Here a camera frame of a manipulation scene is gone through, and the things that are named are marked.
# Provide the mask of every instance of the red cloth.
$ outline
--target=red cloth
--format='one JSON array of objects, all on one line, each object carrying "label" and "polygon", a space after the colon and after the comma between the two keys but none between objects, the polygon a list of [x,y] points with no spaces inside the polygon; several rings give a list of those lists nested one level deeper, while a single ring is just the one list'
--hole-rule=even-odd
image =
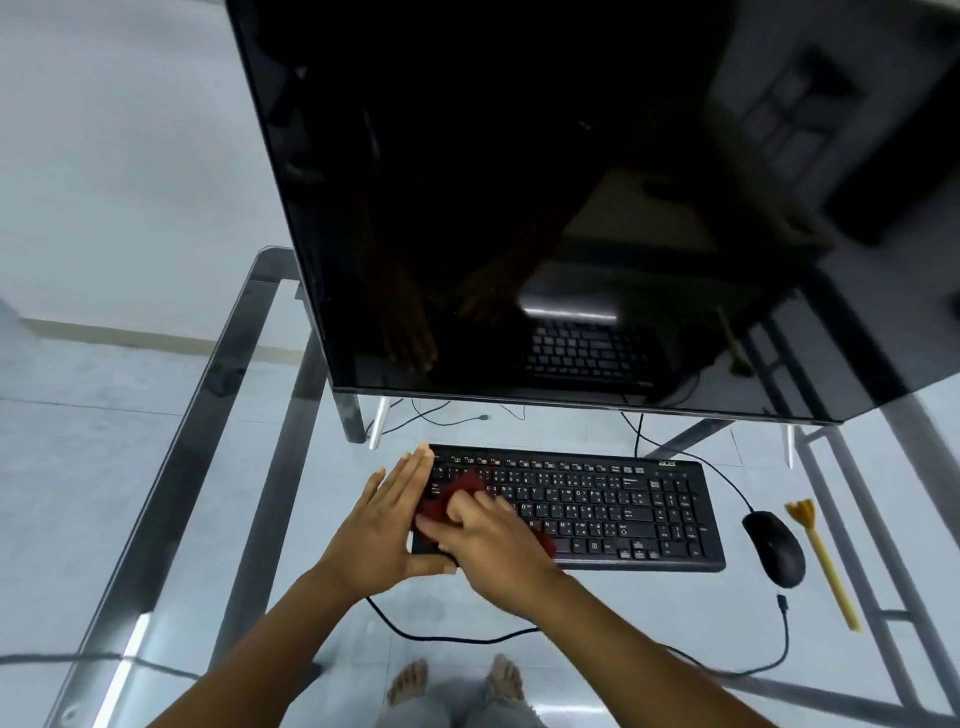
[{"label": "red cloth", "polygon": [[[446,506],[453,497],[453,494],[457,491],[466,491],[467,493],[473,495],[474,493],[483,490],[486,490],[486,486],[484,486],[483,481],[480,479],[480,476],[477,473],[474,473],[473,471],[464,473],[446,486],[440,492],[439,497],[436,497],[433,500],[421,500],[418,512],[423,513],[424,516],[432,521],[450,523],[450,518],[446,514]],[[543,531],[538,531],[536,528],[531,528],[530,530],[534,536],[537,537],[540,545],[543,546],[543,550],[549,554],[550,558],[553,558],[553,555],[557,553],[557,547],[553,545],[553,540],[543,533]]]}]

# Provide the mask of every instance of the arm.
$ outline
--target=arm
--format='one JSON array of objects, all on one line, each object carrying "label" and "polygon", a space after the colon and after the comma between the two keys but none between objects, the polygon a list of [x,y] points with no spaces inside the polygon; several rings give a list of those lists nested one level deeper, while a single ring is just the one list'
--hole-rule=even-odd
[{"label": "arm", "polygon": [[371,475],[317,565],[152,728],[278,726],[307,666],[355,602],[409,576],[456,571],[445,556],[411,556],[406,550],[432,467],[433,452],[423,445],[400,458],[386,477],[382,468]]},{"label": "arm", "polygon": [[456,557],[480,595],[532,619],[587,679],[619,725],[770,726],[564,574],[503,498],[458,493],[450,499],[447,515],[461,526],[417,516],[417,527]]}]

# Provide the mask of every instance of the white wall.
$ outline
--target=white wall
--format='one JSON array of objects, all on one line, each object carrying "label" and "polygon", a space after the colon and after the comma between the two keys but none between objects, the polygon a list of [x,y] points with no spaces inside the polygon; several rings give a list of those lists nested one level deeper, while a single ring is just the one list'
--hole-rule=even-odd
[{"label": "white wall", "polygon": [[223,7],[0,3],[0,298],[213,339],[267,245],[290,237]]}]

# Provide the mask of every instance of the forearm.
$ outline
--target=forearm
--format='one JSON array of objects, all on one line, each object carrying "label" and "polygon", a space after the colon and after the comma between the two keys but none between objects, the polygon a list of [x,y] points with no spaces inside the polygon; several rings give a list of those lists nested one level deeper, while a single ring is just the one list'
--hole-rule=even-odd
[{"label": "forearm", "polygon": [[305,574],[152,728],[278,726],[307,667],[352,601],[322,569]]},{"label": "forearm", "polygon": [[677,660],[564,575],[534,622],[587,679],[624,728],[770,723]]}]

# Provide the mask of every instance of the gray pants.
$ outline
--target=gray pants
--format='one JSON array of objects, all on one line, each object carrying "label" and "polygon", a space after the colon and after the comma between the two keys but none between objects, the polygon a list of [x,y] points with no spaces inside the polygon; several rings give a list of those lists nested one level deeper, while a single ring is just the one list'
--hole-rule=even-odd
[{"label": "gray pants", "polygon": [[[450,710],[433,695],[420,695],[388,708],[373,728],[451,728]],[[522,700],[485,698],[470,708],[463,728],[545,728]]]}]

